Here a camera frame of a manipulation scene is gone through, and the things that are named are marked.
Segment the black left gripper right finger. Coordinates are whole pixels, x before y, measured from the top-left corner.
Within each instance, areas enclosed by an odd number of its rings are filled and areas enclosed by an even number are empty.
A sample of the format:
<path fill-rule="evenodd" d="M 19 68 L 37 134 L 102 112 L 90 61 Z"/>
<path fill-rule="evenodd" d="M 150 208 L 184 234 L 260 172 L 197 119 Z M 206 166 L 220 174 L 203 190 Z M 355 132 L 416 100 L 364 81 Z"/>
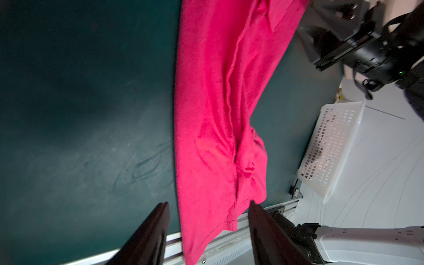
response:
<path fill-rule="evenodd" d="M 248 208 L 248 224 L 256 265 L 309 265 L 272 217 L 254 201 Z"/>

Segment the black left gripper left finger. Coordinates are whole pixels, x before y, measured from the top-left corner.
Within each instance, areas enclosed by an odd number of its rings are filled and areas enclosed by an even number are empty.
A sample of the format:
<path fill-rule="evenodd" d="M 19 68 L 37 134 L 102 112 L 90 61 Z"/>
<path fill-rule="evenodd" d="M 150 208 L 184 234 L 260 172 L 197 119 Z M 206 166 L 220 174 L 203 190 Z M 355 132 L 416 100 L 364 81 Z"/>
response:
<path fill-rule="evenodd" d="M 107 265 L 163 264 L 169 223 L 169 204 L 158 204 Z"/>

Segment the magenta t-shirt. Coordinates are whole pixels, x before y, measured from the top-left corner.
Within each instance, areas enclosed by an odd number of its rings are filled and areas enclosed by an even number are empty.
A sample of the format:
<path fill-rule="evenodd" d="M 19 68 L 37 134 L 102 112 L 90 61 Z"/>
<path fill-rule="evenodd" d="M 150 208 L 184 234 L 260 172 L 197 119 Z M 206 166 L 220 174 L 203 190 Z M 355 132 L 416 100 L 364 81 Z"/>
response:
<path fill-rule="evenodd" d="M 250 119 L 307 1 L 183 1 L 174 91 L 184 261 L 196 264 L 267 197 L 267 152 Z"/>

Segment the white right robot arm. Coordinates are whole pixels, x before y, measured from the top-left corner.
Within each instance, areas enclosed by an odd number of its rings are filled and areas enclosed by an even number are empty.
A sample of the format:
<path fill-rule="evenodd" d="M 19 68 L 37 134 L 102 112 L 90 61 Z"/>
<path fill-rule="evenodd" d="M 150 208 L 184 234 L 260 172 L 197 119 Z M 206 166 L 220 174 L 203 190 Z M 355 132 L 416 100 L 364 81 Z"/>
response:
<path fill-rule="evenodd" d="M 311 263 L 424 262 L 424 6 L 384 19 L 377 1 L 311 1 L 297 36 L 323 71 L 340 62 L 363 93 L 321 107 L 291 186 L 316 222 L 284 224 Z"/>

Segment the white laundry basket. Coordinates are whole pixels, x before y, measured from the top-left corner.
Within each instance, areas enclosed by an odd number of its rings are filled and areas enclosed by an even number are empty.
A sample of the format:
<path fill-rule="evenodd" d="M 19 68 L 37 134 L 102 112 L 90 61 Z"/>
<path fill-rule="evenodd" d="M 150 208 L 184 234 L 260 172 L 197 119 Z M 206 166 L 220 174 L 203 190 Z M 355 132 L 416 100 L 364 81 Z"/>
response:
<path fill-rule="evenodd" d="M 359 131 L 365 109 L 364 102 L 326 104 L 312 133 L 297 178 L 326 204 L 333 195 Z M 311 173 L 311 163 L 320 156 L 332 156 L 333 168 L 325 174 Z"/>

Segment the pale pink t-shirt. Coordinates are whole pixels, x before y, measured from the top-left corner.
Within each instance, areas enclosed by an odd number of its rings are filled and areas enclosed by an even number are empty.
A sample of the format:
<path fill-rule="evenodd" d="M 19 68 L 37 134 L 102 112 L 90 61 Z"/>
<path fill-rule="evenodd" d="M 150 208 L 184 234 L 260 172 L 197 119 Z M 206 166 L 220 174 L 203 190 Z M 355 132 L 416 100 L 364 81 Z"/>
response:
<path fill-rule="evenodd" d="M 324 174 L 333 168 L 333 159 L 332 156 L 320 156 L 314 159 L 311 163 L 311 173 L 312 174 L 320 174 L 323 172 Z"/>

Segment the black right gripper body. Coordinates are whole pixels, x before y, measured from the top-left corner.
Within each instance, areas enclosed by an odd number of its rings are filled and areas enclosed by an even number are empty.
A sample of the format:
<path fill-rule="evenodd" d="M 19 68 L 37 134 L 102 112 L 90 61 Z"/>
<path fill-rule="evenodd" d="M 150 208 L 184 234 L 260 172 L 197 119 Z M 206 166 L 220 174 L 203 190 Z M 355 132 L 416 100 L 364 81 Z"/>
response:
<path fill-rule="evenodd" d="M 319 71 L 340 62 L 361 74 L 354 80 L 366 99 L 398 81 L 424 55 L 424 5 L 384 23 L 378 1 L 310 1 L 296 34 Z"/>

